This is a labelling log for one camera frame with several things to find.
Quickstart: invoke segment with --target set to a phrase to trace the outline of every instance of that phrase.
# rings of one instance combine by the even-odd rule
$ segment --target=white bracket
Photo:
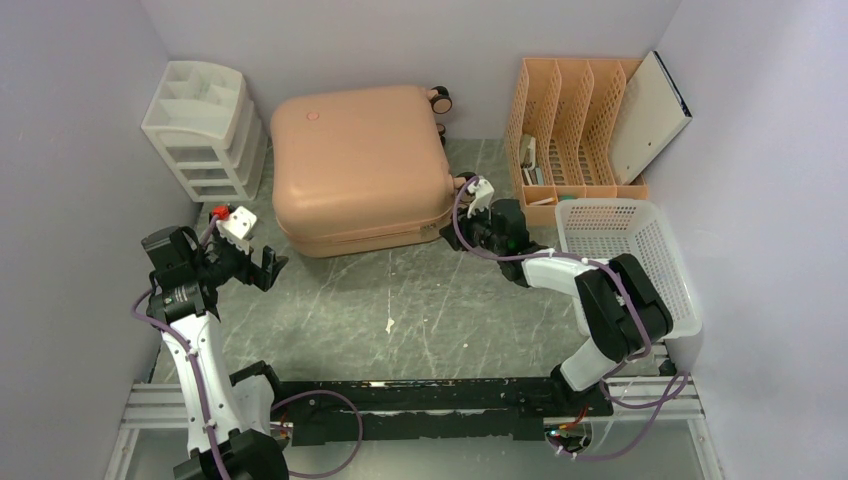
[[[479,177],[476,185],[468,186],[468,193],[474,195],[474,200],[468,206],[468,216],[473,217],[475,213],[489,208],[489,204],[492,203],[492,196],[495,194],[495,188],[488,180]]]
[[[256,215],[244,207],[238,207],[226,220],[218,220],[221,236],[244,253],[250,253],[250,231],[256,225]]]

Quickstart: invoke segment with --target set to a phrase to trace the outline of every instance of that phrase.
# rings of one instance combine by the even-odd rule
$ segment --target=orange wire
[[[573,422],[563,423],[559,426],[560,430],[569,430],[577,426],[578,423],[582,422],[584,418],[586,418],[586,414],[589,412],[589,405],[585,405],[583,410],[580,410],[580,414],[577,415],[577,418],[574,419]]]

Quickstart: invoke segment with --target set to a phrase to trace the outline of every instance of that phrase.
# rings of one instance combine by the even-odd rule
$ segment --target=peach hard-shell suitcase
[[[438,238],[455,182],[433,113],[450,106],[443,87],[417,86],[283,103],[271,119],[273,204],[292,247],[329,257]]]

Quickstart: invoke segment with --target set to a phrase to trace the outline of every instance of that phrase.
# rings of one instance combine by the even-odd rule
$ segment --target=white binder
[[[627,82],[610,140],[610,165],[627,185],[651,163],[692,115],[657,52],[651,52]]]

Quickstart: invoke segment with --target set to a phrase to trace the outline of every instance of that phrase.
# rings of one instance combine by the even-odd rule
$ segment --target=gray wall
[[[0,5],[2,478],[102,478],[150,369],[139,240],[195,212],[138,127],[167,59],[135,0]]]
[[[728,478],[848,478],[848,5],[684,0],[659,44],[694,119],[650,168],[704,307]]]
[[[443,84],[449,137],[503,135],[519,59],[643,57],[680,0],[142,0],[168,52],[247,77],[267,121],[289,97]]]

